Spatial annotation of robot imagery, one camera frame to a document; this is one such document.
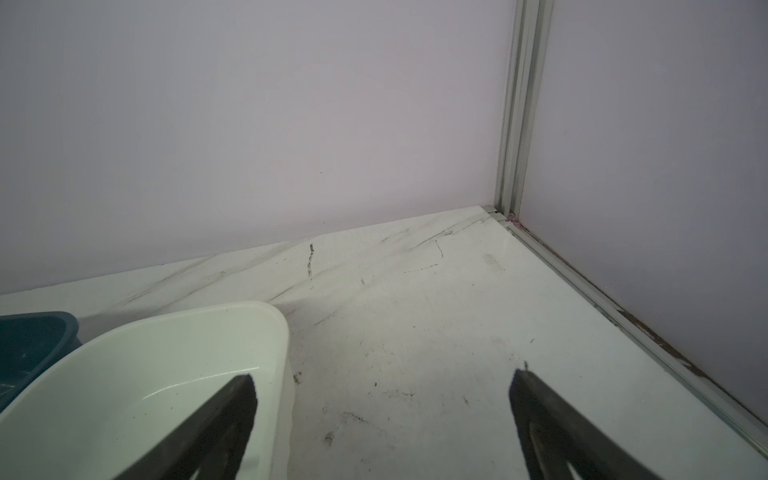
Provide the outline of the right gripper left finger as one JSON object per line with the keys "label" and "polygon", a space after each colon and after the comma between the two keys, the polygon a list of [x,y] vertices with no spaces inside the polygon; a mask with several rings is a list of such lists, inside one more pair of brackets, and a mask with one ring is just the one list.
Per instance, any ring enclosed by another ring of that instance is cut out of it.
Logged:
{"label": "right gripper left finger", "polygon": [[232,378],[120,479],[234,479],[258,409],[254,380]]}

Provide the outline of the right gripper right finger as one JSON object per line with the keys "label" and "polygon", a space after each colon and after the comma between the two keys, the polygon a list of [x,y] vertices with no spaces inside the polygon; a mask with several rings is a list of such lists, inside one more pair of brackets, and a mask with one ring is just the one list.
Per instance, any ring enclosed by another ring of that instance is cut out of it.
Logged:
{"label": "right gripper right finger", "polygon": [[658,477],[532,371],[515,371],[508,396],[531,479]]}

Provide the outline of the white plastic bin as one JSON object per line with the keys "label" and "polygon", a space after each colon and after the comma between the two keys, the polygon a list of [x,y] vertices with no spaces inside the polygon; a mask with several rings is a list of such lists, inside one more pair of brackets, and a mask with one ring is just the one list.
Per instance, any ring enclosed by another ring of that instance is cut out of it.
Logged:
{"label": "white plastic bin", "polygon": [[284,315],[263,302],[139,320],[65,356],[2,412],[5,479],[112,479],[238,375],[258,401],[239,477],[288,475],[293,372]]}

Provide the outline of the teal plastic bin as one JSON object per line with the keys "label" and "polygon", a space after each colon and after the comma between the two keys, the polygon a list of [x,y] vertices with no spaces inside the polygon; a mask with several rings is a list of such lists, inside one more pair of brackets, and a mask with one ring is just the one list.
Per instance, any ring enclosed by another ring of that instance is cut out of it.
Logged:
{"label": "teal plastic bin", "polygon": [[78,331],[78,320],[63,311],[1,316],[1,410],[81,345]]}

